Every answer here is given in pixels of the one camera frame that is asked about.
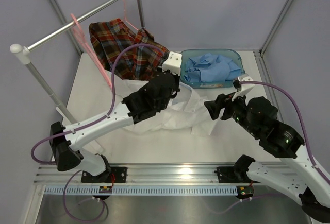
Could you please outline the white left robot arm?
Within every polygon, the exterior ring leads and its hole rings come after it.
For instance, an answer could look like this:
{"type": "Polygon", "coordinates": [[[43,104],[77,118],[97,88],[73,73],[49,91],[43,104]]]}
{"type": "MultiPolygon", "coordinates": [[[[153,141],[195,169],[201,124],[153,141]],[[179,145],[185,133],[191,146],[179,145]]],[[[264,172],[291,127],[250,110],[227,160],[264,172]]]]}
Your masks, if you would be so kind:
{"type": "Polygon", "coordinates": [[[180,77],[169,71],[159,73],[138,91],[118,103],[111,113],[101,113],[80,123],[51,125],[49,144],[58,171],[82,170],[92,182],[106,182],[111,175],[108,160],[102,154],[84,149],[92,140],[126,126],[137,124],[167,108],[180,91],[180,77]]]}

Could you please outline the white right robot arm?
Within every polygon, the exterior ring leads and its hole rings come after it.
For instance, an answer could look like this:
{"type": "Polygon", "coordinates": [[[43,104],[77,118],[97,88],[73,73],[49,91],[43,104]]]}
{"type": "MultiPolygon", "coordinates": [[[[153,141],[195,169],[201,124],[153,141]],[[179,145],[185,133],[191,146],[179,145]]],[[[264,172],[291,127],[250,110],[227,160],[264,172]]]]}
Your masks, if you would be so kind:
{"type": "Polygon", "coordinates": [[[267,185],[294,200],[312,219],[329,223],[329,173],[308,154],[306,141],[291,126],[278,121],[275,106],[264,97],[246,102],[245,97],[233,94],[221,94],[204,105],[213,120],[232,118],[259,141],[264,151],[286,163],[297,175],[289,178],[242,155],[230,169],[218,168],[219,178],[267,185]]]}

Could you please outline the pink plastic hanger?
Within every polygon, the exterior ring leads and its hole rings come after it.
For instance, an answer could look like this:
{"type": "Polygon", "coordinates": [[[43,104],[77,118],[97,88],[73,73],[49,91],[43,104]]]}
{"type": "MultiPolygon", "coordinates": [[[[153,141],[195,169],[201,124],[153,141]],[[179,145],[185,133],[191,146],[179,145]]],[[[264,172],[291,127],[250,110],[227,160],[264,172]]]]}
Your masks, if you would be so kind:
{"type": "Polygon", "coordinates": [[[85,33],[84,33],[80,23],[78,22],[75,15],[72,14],[72,13],[71,13],[71,18],[73,19],[73,22],[74,22],[74,27],[72,28],[72,33],[73,33],[74,37],[80,43],[80,45],[85,50],[85,52],[88,54],[88,56],[93,61],[93,63],[97,67],[100,74],[103,76],[103,78],[106,81],[107,85],[112,90],[111,80],[110,80],[109,76],[107,75],[105,69],[103,68],[102,64],[99,62],[98,57],[96,56],[94,50],[88,44],[88,42],[86,40],[86,37],[85,37],[85,33]]]}

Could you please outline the light blue shirt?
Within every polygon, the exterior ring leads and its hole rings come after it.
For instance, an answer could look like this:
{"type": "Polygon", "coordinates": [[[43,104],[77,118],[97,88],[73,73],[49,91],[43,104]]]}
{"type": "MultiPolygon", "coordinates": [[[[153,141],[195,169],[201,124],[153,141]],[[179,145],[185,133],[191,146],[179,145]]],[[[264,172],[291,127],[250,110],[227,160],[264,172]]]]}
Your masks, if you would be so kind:
{"type": "Polygon", "coordinates": [[[232,59],[207,53],[187,60],[184,79],[187,82],[214,83],[231,81],[240,75],[242,69],[232,59]]]}

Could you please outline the white shirt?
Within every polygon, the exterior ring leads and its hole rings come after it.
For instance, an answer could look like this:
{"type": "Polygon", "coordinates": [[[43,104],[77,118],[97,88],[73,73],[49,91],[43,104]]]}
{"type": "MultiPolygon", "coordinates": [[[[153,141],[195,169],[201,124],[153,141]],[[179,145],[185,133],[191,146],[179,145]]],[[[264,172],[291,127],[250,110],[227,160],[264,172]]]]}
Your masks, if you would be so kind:
{"type": "MultiPolygon", "coordinates": [[[[112,91],[104,78],[97,74],[75,83],[68,109],[77,121],[83,121],[101,112],[108,111],[112,102],[112,91]]],[[[125,130],[141,135],[160,129],[178,130],[191,128],[191,134],[209,136],[216,122],[204,106],[206,96],[181,83],[180,92],[171,99],[168,107],[145,121],[125,127],[125,130]]]]}

